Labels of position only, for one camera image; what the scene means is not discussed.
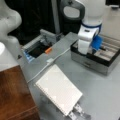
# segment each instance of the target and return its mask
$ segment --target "orange object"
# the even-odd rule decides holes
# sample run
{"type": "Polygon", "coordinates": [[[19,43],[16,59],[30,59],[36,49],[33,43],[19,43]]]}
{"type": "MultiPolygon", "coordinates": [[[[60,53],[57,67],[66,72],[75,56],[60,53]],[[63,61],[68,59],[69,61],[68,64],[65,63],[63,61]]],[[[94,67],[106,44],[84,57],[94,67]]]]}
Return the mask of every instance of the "orange object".
{"type": "Polygon", "coordinates": [[[48,48],[48,49],[45,51],[45,53],[46,53],[46,54],[49,54],[51,51],[52,51],[52,48],[50,47],[50,48],[48,48]]]}

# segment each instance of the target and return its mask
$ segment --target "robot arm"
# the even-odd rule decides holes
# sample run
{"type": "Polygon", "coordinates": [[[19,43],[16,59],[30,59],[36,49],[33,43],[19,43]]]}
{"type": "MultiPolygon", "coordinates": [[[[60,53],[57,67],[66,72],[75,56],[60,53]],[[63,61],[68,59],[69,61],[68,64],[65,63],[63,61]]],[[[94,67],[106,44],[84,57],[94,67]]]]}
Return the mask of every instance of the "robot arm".
{"type": "Polygon", "coordinates": [[[61,11],[67,19],[82,20],[78,33],[78,51],[81,54],[86,55],[91,46],[92,49],[98,50],[102,43],[98,34],[102,26],[104,7],[105,0],[61,0],[61,11]]]}

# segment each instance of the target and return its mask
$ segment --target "brown wooden surface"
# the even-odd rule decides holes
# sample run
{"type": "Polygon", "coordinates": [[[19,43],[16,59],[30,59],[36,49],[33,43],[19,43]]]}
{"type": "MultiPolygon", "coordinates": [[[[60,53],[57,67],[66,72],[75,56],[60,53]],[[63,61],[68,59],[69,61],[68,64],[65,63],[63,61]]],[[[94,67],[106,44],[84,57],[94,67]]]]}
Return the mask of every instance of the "brown wooden surface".
{"type": "Polygon", "coordinates": [[[40,120],[19,66],[0,72],[0,120],[40,120]]]}

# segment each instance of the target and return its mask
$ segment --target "blue object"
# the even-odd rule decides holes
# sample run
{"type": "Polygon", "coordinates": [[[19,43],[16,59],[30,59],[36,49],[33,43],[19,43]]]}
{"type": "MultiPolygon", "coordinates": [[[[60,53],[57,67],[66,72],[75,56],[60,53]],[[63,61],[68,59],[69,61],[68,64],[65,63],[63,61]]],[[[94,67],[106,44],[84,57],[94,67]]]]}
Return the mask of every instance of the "blue object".
{"type": "Polygon", "coordinates": [[[92,48],[95,49],[96,51],[100,49],[102,45],[103,39],[100,36],[96,36],[93,39],[93,42],[91,44],[92,48]]]}

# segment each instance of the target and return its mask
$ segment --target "black background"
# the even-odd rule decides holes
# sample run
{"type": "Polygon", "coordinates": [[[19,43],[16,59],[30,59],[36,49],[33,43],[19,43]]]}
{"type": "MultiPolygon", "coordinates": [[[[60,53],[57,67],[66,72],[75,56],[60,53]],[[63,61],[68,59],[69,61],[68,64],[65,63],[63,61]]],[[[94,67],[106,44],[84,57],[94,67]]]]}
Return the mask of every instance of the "black background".
{"type": "MultiPolygon", "coordinates": [[[[71,22],[63,18],[59,9],[60,0],[57,2],[61,32],[63,34],[70,31],[77,33],[81,21],[71,22]]],[[[19,39],[20,44],[24,45],[31,41],[39,35],[40,29],[55,33],[51,0],[6,0],[6,3],[10,8],[18,11],[22,17],[22,25],[10,33],[19,39]]],[[[107,0],[106,4],[120,5],[120,0],[107,0]]]]}

